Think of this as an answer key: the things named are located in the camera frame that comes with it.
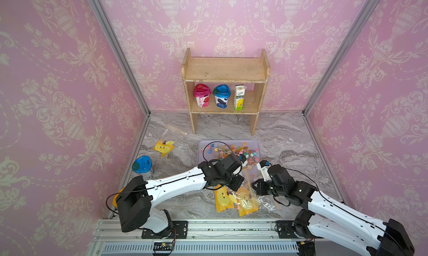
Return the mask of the pile of colourful candies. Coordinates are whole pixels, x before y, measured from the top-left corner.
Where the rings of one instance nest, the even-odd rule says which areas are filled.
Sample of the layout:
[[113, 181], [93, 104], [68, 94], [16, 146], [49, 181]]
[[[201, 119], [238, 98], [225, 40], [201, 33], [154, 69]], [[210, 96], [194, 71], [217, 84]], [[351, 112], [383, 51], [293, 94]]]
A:
[[248, 168], [262, 160], [259, 143], [256, 140], [208, 141], [207, 144], [200, 142], [199, 151], [198, 163], [212, 159], [223, 160], [231, 153], [238, 157], [244, 154], [248, 160]]

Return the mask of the orange lid cup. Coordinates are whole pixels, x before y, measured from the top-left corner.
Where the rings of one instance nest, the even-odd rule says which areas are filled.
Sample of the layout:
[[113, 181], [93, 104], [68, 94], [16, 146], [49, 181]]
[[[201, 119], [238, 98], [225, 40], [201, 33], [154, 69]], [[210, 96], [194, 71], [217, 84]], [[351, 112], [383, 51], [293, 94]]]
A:
[[121, 193], [121, 191], [122, 190], [120, 190], [117, 194], [115, 194], [114, 196], [113, 196], [113, 200], [112, 200], [112, 205], [113, 205], [113, 207], [117, 207], [117, 198], [118, 198], [118, 196], [119, 196], [119, 194]]

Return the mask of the lavender plastic tray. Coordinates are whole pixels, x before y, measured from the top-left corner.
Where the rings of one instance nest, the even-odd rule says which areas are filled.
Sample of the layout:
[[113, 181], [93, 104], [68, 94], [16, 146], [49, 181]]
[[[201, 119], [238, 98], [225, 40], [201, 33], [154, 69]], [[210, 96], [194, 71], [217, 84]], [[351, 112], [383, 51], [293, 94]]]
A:
[[248, 182], [262, 178], [261, 171], [257, 169], [257, 164], [262, 160], [259, 142], [254, 139], [247, 140], [202, 140], [198, 143], [197, 164], [212, 159], [222, 160], [231, 152], [237, 156], [245, 155], [247, 165], [240, 173]]

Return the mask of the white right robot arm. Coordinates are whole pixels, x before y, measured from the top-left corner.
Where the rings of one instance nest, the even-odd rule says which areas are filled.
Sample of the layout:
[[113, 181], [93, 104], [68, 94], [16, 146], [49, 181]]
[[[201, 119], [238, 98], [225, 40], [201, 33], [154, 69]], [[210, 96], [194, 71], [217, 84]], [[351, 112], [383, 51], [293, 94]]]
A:
[[315, 182], [296, 181], [290, 169], [263, 160], [262, 178], [252, 183], [258, 196], [284, 197], [300, 207], [293, 225], [301, 237], [328, 239], [362, 256], [412, 256], [415, 253], [405, 227], [397, 220], [383, 221], [356, 211], [319, 190]]

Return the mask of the pink lid yogurt cup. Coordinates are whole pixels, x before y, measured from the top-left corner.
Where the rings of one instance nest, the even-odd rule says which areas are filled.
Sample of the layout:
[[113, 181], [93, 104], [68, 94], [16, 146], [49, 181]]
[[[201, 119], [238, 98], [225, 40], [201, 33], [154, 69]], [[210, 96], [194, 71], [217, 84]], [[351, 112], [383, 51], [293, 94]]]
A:
[[193, 95], [198, 107], [207, 107], [210, 101], [211, 89], [207, 85], [199, 83], [195, 86]]

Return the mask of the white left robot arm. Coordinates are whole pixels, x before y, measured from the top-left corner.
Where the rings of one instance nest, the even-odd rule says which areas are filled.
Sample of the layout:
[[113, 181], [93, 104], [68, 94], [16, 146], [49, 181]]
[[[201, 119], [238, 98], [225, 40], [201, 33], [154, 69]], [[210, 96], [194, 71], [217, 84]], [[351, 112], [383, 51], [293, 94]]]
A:
[[246, 165], [245, 156], [229, 154], [223, 160], [204, 161], [164, 179], [145, 181], [142, 176], [134, 177], [116, 198], [121, 231], [128, 233], [142, 227], [155, 234], [170, 233], [173, 222], [169, 212], [156, 209], [158, 204], [191, 191], [223, 186], [237, 191], [244, 181], [240, 172]]

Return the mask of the green white juice carton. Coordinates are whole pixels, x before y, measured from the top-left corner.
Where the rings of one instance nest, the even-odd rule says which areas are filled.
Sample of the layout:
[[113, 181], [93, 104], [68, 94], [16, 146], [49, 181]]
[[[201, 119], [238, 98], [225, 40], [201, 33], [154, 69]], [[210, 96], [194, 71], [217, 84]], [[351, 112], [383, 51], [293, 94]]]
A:
[[235, 98], [234, 98], [234, 110], [243, 110], [244, 97], [245, 97], [246, 86], [243, 84], [235, 86]]

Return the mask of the blue lid cup on table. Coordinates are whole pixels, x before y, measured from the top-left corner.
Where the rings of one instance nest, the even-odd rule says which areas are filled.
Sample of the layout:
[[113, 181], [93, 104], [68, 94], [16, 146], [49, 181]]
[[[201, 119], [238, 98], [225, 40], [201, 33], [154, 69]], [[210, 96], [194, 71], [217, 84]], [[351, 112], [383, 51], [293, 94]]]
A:
[[135, 160], [132, 164], [133, 172], [137, 174], [152, 174], [152, 161], [149, 156], [141, 156]]

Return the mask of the ziploc candy bag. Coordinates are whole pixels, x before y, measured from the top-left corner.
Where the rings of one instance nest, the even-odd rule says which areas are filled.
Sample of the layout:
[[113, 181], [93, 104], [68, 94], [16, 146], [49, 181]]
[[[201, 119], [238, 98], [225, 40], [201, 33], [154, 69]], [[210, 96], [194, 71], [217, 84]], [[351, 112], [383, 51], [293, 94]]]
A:
[[227, 191], [227, 187], [223, 186], [215, 191], [215, 204], [218, 213], [227, 209], [234, 209], [237, 205], [236, 197]]
[[174, 126], [166, 126], [164, 133], [161, 134], [153, 150], [160, 152], [161, 157], [165, 157], [187, 136], [187, 132]]
[[259, 211], [276, 212], [279, 205], [270, 196], [258, 196], [251, 184], [262, 178], [261, 172], [256, 167], [245, 167], [240, 173], [244, 181], [238, 191], [233, 193], [237, 203], [235, 207], [239, 216], [244, 217]]

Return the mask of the blue lid yogurt cup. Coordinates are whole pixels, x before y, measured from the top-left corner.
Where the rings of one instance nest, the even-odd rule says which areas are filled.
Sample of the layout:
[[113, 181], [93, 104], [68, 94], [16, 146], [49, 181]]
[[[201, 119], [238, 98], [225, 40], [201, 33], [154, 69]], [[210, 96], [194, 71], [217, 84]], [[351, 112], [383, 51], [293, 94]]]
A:
[[228, 99], [231, 96], [231, 90], [228, 85], [221, 84], [214, 88], [213, 95], [215, 97], [216, 106], [225, 109], [227, 107]]

